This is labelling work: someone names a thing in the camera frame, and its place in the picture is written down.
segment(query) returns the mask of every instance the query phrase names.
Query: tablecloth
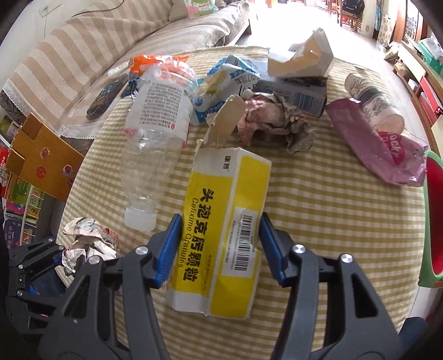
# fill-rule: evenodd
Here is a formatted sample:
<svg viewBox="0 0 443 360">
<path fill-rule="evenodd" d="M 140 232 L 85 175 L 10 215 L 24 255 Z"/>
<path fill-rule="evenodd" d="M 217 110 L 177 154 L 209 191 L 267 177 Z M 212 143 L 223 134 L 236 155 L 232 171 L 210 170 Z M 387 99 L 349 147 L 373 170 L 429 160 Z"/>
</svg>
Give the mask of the tablecloth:
<svg viewBox="0 0 443 360">
<path fill-rule="evenodd" d="M 188 63 L 198 76 L 221 58 L 265 59 L 261 47 L 221 47 L 189 53 Z M 328 102 L 346 97 L 348 73 L 359 71 L 386 91 L 380 76 L 353 64 L 336 60 L 327 83 Z M 57 242 L 69 246 L 62 233 L 74 217 L 88 216 L 120 234 L 121 251 L 128 253 L 150 236 L 124 225 L 127 204 L 120 183 L 120 154 L 130 101 L 122 100 L 94 141 L 66 203 Z M 382 298 L 399 329 L 416 293 L 424 244 L 424 198 L 421 188 L 388 185 L 374 176 L 355 157 L 331 126 L 326 114 L 309 118 L 316 128 L 315 143 L 307 153 L 288 154 L 284 149 L 252 148 L 272 161 L 265 203 L 276 228 L 287 231 L 298 243 L 316 254 L 336 258 L 351 253 Z M 190 130 L 188 147 L 168 179 L 159 205 L 155 231 L 165 230 L 172 215 L 181 213 L 196 140 L 205 126 Z M 238 146 L 233 135 L 230 146 Z M 323 344 L 326 319 L 326 287 L 321 286 L 313 349 Z M 167 348 L 173 359 L 269 359 L 279 334 L 289 290 L 280 288 L 262 258 L 251 317 L 246 321 L 179 313 L 171 309 L 163 290 L 152 296 Z M 124 336 L 122 306 L 116 305 L 117 330 Z"/>
</svg>

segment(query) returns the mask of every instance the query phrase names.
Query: orange plastic bag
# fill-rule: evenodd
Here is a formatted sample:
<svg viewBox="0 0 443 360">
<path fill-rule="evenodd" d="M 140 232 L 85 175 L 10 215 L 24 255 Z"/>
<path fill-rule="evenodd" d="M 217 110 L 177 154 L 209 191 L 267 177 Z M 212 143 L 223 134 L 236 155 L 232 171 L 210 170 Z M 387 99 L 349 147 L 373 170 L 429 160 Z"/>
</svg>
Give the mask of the orange plastic bag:
<svg viewBox="0 0 443 360">
<path fill-rule="evenodd" d="M 129 62 L 129 69 L 132 73 L 141 76 L 146 69 L 154 64 L 167 62 L 186 62 L 187 56 L 172 56 L 172 55 L 138 55 L 134 56 Z"/>
</svg>

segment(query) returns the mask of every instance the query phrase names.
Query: bottle cap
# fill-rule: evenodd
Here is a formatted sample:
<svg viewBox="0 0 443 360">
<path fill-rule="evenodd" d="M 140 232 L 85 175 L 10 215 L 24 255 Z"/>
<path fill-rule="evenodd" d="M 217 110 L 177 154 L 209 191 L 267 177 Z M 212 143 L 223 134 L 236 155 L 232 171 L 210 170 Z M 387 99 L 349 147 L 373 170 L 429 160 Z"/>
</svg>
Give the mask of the bottle cap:
<svg viewBox="0 0 443 360">
<path fill-rule="evenodd" d="M 124 224 L 131 229 L 144 232 L 145 234 L 155 229 L 156 222 L 156 212 L 145 212 L 127 207 L 124 213 Z"/>
</svg>

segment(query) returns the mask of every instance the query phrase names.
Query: purple plastic bag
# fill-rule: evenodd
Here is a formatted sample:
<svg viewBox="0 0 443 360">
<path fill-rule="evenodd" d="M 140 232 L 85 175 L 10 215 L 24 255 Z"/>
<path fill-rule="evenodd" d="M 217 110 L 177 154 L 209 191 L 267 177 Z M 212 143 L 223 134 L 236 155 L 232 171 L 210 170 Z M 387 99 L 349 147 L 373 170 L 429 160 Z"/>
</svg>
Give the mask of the purple plastic bag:
<svg viewBox="0 0 443 360">
<path fill-rule="evenodd" d="M 372 130 L 360 102 L 335 100 L 326 112 L 337 133 L 366 168 L 389 184 L 423 186 L 427 144 L 395 133 Z"/>
</svg>

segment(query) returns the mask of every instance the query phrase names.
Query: green box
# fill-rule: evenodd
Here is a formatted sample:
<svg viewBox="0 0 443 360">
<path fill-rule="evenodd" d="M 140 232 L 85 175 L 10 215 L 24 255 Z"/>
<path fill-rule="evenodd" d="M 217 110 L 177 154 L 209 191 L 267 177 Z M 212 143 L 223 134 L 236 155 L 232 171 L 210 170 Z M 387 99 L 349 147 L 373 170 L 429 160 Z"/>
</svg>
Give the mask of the green box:
<svg viewBox="0 0 443 360">
<path fill-rule="evenodd" d="M 417 43 L 419 51 L 423 54 L 426 64 L 433 68 L 438 74 L 441 73 L 443 65 L 440 64 L 434 56 L 429 52 L 426 46 L 424 46 L 421 40 Z"/>
</svg>

